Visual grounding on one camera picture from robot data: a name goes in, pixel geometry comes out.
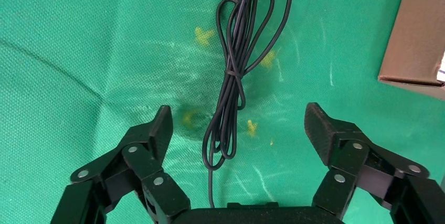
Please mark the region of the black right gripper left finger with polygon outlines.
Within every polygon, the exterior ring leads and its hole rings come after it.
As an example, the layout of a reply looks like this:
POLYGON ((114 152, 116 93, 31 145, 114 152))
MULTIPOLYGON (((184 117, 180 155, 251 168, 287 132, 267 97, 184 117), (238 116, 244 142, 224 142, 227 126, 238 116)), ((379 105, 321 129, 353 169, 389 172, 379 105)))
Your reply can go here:
POLYGON ((51 223, 105 223, 120 200, 134 192, 154 223, 173 223, 190 199, 162 167, 173 134, 168 105, 154 119, 127 130, 118 145, 75 170, 51 223))

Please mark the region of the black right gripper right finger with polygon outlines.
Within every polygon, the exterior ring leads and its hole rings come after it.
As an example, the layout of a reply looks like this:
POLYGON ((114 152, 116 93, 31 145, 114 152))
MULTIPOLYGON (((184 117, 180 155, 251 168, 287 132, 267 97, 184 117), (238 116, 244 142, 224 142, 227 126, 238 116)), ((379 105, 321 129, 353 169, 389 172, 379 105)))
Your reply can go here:
POLYGON ((373 143, 354 123, 307 104, 304 129, 328 168, 312 205, 343 219, 357 188, 388 209, 394 223, 444 223, 444 191, 419 163, 373 143))

